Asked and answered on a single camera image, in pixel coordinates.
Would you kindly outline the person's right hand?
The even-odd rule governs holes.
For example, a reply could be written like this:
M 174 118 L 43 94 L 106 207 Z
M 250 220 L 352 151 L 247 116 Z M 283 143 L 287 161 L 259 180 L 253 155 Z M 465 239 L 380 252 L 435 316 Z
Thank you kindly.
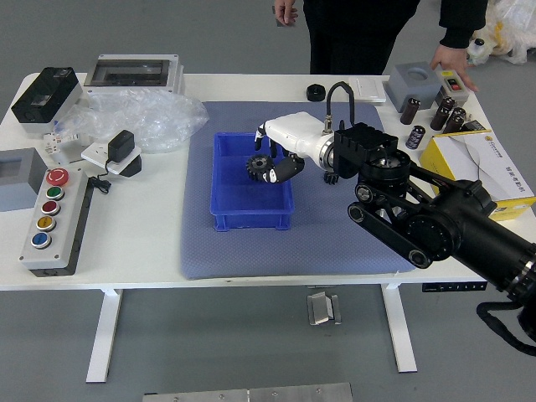
M 290 26 L 296 22 L 297 9 L 295 0 L 275 0 L 274 12 L 276 20 L 284 25 Z

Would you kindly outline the person's left hand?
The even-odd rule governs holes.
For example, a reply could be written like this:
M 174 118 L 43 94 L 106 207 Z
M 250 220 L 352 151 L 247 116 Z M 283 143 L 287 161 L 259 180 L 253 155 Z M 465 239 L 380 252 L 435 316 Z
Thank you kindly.
M 473 92 L 478 92 L 478 87 L 468 74 L 469 65 L 466 61 L 464 49 L 454 49 L 439 44 L 431 59 L 430 67 L 435 70 L 441 67 L 443 70 L 457 72 L 465 87 Z

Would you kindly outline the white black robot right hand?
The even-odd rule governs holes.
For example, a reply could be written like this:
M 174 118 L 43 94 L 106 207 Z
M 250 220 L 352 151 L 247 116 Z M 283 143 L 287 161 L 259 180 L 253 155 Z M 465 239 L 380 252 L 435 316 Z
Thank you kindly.
M 302 111 L 266 121 L 255 133 L 255 150 L 269 139 L 270 154 L 263 162 L 254 157 L 247 164 L 256 181 L 283 183 L 300 173 L 311 158 L 324 172 L 333 173 L 334 131 L 328 123 Z

